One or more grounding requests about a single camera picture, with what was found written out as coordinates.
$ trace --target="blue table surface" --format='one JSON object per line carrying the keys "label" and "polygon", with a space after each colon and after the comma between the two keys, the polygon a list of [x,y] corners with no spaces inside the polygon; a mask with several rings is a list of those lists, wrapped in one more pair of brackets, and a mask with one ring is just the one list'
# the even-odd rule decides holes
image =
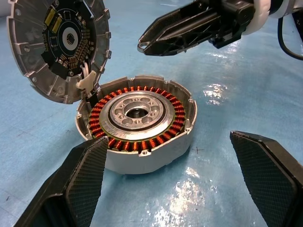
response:
{"label": "blue table surface", "polygon": [[[265,227],[229,140],[231,130],[278,140],[303,163],[302,62],[278,46],[277,20],[220,50],[208,42],[173,57],[148,57],[138,38],[184,0],[111,0],[110,49],[100,83],[154,74],[187,87],[198,105],[188,153],[146,175],[105,171],[92,227]],[[287,46],[303,53],[291,17]],[[14,225],[47,177],[82,143],[78,103],[51,102],[29,85],[12,56],[0,18],[0,226]]]}

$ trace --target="black circuit board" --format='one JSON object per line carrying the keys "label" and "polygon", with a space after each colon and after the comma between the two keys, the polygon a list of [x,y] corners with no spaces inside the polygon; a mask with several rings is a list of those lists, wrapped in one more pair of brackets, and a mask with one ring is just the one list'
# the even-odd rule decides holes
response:
{"label": "black circuit board", "polygon": [[63,79],[81,73],[80,66],[92,59],[96,48],[94,15],[86,2],[54,1],[45,16],[43,38],[42,57],[53,73]]}

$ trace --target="black cable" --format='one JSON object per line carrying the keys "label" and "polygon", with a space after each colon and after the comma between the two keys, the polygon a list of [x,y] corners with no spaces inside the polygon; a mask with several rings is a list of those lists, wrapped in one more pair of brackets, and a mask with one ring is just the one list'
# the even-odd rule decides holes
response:
{"label": "black cable", "polygon": [[280,47],[289,56],[303,61],[303,55],[296,54],[285,46],[284,41],[283,41],[282,30],[283,30],[283,17],[281,17],[278,20],[278,41],[279,41]]}

